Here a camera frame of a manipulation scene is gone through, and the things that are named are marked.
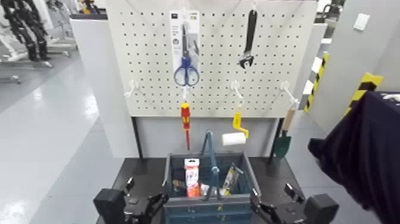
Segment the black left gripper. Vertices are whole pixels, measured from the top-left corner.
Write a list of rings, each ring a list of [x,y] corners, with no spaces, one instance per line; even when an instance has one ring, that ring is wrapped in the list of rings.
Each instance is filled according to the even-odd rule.
[[[124,187],[125,195],[130,195],[135,186],[133,177],[129,177]],[[126,224],[150,224],[164,204],[169,201],[168,194],[159,193],[147,198],[126,197],[124,222]]]

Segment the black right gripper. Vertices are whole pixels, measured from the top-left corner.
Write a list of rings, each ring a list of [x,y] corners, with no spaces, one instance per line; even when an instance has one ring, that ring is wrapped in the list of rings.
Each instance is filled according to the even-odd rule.
[[[306,215],[304,215],[305,201],[299,189],[293,187],[290,183],[286,183],[284,187],[285,193],[295,202],[279,204],[265,204],[259,196],[251,197],[251,207],[265,223],[268,224],[305,224]]]

